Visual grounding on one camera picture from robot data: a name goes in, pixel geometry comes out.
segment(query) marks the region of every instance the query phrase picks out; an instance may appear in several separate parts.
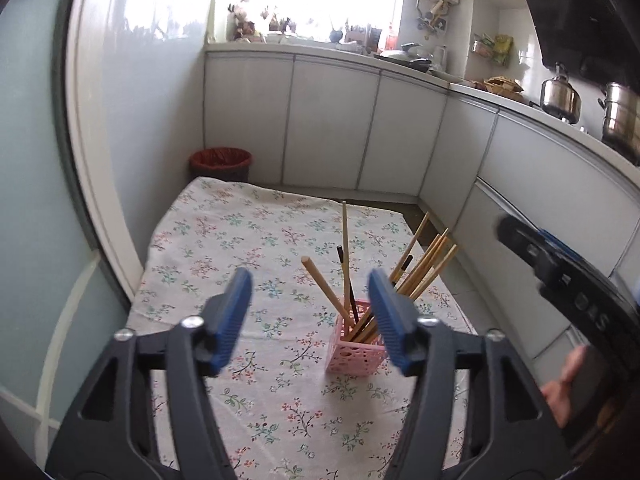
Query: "tablecloth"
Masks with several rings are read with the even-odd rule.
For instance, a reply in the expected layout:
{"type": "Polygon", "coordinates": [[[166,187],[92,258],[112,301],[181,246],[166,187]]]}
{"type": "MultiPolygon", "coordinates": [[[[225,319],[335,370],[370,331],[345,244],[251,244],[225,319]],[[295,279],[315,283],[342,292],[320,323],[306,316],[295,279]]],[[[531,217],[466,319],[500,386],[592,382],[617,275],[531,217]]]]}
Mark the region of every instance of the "tablecloth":
{"type": "MultiPolygon", "coordinates": [[[[349,206],[348,219],[354,293],[367,299],[369,271],[390,272],[412,233],[401,214],[388,210],[349,206]]],[[[341,296],[341,243],[337,202],[210,178],[192,181],[154,232],[127,323],[139,333],[167,330],[198,313],[237,267],[252,273],[252,303],[232,361],[206,380],[238,478],[384,475],[414,380],[386,360],[369,377],[325,373],[337,314],[300,257],[311,256],[341,296]]],[[[457,330],[473,330],[440,278],[416,305],[457,330]]],[[[465,393],[460,375],[445,466],[458,460],[465,393]]],[[[154,375],[154,412],[162,461],[179,467],[161,372],[154,375]]]]}

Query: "countertop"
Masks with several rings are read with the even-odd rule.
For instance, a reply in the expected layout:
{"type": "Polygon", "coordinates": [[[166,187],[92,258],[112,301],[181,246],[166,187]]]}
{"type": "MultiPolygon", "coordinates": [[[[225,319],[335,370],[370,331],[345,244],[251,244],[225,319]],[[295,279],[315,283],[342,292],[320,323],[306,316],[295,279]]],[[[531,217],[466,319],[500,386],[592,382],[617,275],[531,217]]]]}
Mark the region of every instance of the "countertop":
{"type": "Polygon", "coordinates": [[[368,66],[386,72],[393,72],[409,78],[423,81],[428,84],[443,88],[452,94],[462,94],[473,97],[476,100],[484,101],[490,105],[497,106],[500,110],[513,112],[515,114],[526,117],[529,120],[538,122],[547,128],[565,136],[594,153],[598,158],[606,162],[615,170],[619,171],[624,177],[631,181],[638,189],[640,189],[640,170],[631,164],[626,158],[619,153],[613,151],[599,140],[591,137],[589,134],[581,132],[578,128],[570,124],[563,123],[542,110],[533,108],[519,102],[501,97],[490,92],[484,92],[475,88],[469,88],[460,84],[450,84],[436,76],[418,72],[398,64],[377,59],[375,57],[362,56],[361,54],[353,54],[330,48],[319,48],[316,46],[293,45],[293,44],[277,44],[277,43],[213,43],[205,47],[207,53],[217,52],[257,52],[270,54],[291,54],[294,56],[312,56],[322,57],[325,59],[340,60],[346,63],[353,63],[361,66],[368,66]]]}

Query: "floor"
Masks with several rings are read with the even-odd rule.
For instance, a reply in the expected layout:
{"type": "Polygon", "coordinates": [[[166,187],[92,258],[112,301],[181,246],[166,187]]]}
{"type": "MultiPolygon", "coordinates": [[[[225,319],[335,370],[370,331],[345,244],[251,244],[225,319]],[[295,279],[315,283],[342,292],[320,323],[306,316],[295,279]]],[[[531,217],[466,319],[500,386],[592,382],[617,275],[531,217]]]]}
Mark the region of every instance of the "floor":
{"type": "MultiPolygon", "coordinates": [[[[354,205],[389,209],[402,213],[404,220],[414,233],[424,217],[422,210],[415,204],[370,202],[365,200],[347,200],[347,202],[354,205]]],[[[437,234],[438,230],[429,222],[423,229],[420,238],[418,238],[418,243],[423,248],[427,248],[437,234]]],[[[494,316],[492,316],[475,285],[456,258],[450,261],[449,265],[440,274],[440,277],[479,334],[486,333],[490,328],[498,327],[494,316]]]]}

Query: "pink plastic holder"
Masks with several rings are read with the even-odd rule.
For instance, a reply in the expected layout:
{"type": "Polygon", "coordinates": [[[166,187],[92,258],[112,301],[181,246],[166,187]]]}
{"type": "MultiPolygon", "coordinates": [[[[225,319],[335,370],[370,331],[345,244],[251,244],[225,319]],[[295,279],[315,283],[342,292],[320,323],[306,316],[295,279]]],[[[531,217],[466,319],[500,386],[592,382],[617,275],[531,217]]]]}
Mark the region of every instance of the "pink plastic holder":
{"type": "MultiPolygon", "coordinates": [[[[358,314],[364,314],[369,307],[369,301],[356,300],[358,314]]],[[[386,357],[382,337],[378,336],[373,344],[352,343],[343,341],[344,327],[342,317],[338,314],[335,321],[334,333],[329,339],[329,349],[326,355],[326,371],[334,374],[366,376],[374,373],[386,357]]]]}

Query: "black range hood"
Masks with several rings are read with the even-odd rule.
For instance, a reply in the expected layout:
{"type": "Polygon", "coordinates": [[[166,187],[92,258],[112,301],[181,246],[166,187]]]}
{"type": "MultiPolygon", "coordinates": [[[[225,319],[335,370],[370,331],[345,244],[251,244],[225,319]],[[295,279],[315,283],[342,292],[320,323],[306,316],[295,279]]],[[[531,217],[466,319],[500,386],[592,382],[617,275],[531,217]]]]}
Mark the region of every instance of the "black range hood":
{"type": "Polygon", "coordinates": [[[640,92],[640,0],[527,0],[542,63],[640,92]]]}

